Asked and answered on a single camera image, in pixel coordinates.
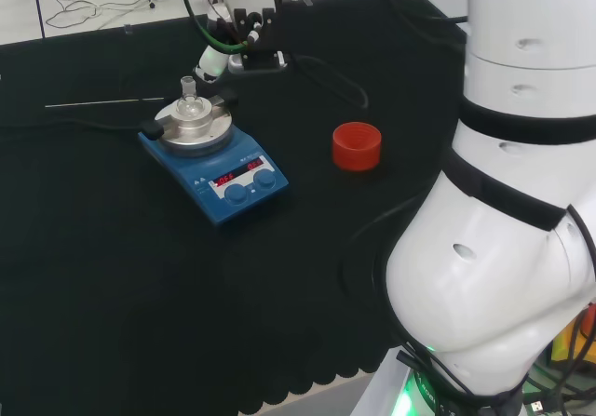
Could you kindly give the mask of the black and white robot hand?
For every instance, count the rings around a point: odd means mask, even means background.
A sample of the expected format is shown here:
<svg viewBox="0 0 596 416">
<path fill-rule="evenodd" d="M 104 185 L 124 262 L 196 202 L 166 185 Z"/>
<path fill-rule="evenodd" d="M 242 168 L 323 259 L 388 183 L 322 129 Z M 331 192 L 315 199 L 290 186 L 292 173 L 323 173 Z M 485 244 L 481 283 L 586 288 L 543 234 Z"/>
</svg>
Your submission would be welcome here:
<svg viewBox="0 0 596 416">
<path fill-rule="evenodd" d="M 212 84 L 226 71 L 229 56 L 211 46 L 207 46 L 193 71 L 200 81 Z"/>
</svg>

